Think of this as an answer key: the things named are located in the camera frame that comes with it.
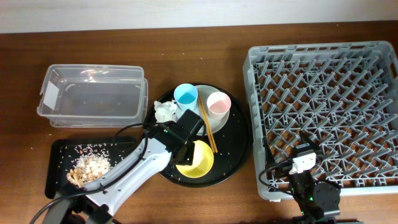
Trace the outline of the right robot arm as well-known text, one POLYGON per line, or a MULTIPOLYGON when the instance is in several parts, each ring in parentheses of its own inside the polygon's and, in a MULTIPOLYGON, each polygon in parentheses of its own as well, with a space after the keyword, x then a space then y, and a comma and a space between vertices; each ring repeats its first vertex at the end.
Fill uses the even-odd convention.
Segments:
POLYGON ((312 177, 311 170, 317 165, 321 149, 303 131, 299 132, 299 136, 300 144, 293 148, 290 157, 280 163, 274 160, 269 144, 265 145, 266 165, 258 175, 258 180, 270 189, 294 198, 301 215, 293 217, 291 223, 336 223, 336 216, 340 214, 341 187, 329 180, 312 177), (276 177, 286 177, 290 190, 265 183, 262 176, 268 172, 274 172, 276 177))

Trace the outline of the clear plastic bin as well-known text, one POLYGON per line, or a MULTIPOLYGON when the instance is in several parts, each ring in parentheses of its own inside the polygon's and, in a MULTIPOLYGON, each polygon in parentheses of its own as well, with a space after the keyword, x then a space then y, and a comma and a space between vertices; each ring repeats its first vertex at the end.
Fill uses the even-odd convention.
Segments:
POLYGON ((147 111, 144 69, 127 65, 53 64, 37 114, 58 128, 112 128, 142 123, 147 111))

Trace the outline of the black rectangular tray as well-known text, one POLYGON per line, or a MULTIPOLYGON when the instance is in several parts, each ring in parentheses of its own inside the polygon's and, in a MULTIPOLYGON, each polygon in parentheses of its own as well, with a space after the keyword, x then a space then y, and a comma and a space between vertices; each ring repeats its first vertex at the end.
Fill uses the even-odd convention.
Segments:
POLYGON ((110 163, 111 167, 125 159, 136 146, 133 137, 97 139, 59 139, 51 147, 45 185, 45 196, 53 199, 56 192, 68 183, 67 173, 77 166, 83 157, 95 155, 110 163))

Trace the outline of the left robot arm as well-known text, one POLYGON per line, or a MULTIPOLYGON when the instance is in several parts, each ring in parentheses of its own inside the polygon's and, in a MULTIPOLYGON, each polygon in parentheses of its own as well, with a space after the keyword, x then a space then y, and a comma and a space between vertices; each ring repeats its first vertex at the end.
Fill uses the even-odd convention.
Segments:
POLYGON ((75 189, 66 185, 33 218, 44 223, 112 223, 120 206, 169 164, 193 162, 194 138, 203 120, 148 124, 141 143, 105 175, 75 189))

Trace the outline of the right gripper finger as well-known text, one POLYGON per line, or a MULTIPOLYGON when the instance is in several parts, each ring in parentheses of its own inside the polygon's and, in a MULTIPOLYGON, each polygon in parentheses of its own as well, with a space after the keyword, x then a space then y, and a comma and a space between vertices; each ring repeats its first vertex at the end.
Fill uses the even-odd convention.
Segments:
POLYGON ((320 146, 317 143, 313 142, 303 131, 299 131, 299 136, 301 143, 308 143, 310 148, 313 149, 315 153, 320 153, 320 146))
POLYGON ((275 160, 274 156, 272 155, 272 151, 270 149, 269 141, 267 140, 267 138, 263 139, 263 144, 266 153, 266 158, 265 158, 266 165, 273 164, 275 160))

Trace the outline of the rice and nutshell waste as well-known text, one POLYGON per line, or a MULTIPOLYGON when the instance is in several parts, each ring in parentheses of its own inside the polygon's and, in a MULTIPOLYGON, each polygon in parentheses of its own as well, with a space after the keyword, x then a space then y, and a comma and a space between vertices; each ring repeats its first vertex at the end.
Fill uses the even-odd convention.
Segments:
POLYGON ((66 170, 66 179, 82 187, 109 172, 112 166, 109 151, 105 147, 106 144, 75 146, 73 152, 77 153, 77 158, 72 159, 72 168, 66 170))

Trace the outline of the pink plastic cup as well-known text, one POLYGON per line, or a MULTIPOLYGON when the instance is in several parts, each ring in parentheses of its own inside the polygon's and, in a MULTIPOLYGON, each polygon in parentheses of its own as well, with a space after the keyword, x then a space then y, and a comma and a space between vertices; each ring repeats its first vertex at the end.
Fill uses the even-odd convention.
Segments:
POLYGON ((219 120, 230 110, 231 99, 226 93, 214 92, 207 98, 206 105, 210 117, 219 120))

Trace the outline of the grey dishwasher rack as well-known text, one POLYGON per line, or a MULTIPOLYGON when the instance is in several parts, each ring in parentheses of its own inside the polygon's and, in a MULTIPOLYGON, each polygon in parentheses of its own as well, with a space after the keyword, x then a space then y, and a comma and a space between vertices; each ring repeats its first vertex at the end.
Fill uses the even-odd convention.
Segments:
MULTIPOLYGON (((261 198, 286 198, 258 180, 263 139, 282 162, 300 144, 299 131, 320 146, 315 179, 339 184, 344 196, 397 192, 397 55, 389 42, 252 47, 243 75, 261 198)), ((272 172, 262 180, 289 188, 272 172)))

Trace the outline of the grey round plate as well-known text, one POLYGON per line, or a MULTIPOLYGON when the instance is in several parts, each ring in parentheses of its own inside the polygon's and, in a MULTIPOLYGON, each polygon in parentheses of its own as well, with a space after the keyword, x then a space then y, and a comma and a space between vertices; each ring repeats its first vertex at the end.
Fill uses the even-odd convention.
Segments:
MULTIPOLYGON (((217 89, 213 86, 209 86, 209 85, 195 85, 195 88, 198 90, 198 93, 200 94, 201 98, 204 100, 205 106, 206 106, 207 98, 212 93, 219 92, 219 89, 217 89)), ((193 111, 196 114, 200 115, 201 118, 203 117, 201 114, 199 102, 197 102, 197 106, 193 111)), ((179 117, 181 117, 181 115, 183 114, 183 111, 178 107, 175 114, 176 114, 177 120, 178 120, 179 117)), ((209 115, 207 115, 207 117, 209 120, 209 124, 211 126, 211 130, 213 131, 213 133, 216 133, 227 123, 227 120, 229 118, 229 112, 227 112, 227 114, 222 119, 219 119, 219 120, 212 119, 209 115)))

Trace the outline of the blue plastic cup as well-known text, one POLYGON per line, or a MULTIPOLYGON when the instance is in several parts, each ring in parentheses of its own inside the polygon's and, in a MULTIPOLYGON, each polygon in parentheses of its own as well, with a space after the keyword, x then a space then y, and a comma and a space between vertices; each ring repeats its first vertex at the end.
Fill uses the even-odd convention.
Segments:
POLYGON ((197 106, 198 90, 192 84, 183 83, 174 90, 174 99, 182 111, 193 111, 197 106))

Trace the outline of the white napkin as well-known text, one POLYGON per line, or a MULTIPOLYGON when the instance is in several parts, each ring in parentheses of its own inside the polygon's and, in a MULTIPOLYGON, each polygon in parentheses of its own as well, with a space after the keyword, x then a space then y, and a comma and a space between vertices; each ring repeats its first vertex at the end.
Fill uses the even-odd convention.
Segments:
POLYGON ((154 101, 155 118, 158 123, 165 123, 167 121, 176 121, 177 102, 175 100, 161 103, 154 101))

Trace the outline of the yellow plastic bowl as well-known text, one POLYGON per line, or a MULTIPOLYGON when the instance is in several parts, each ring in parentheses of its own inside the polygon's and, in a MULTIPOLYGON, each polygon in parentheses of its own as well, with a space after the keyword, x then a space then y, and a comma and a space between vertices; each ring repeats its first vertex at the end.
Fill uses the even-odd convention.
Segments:
POLYGON ((214 163, 214 154, 207 143, 200 140, 197 140, 194 143, 195 148, 192 165, 177 165, 177 170, 185 177, 196 179, 203 177, 211 170, 214 163))

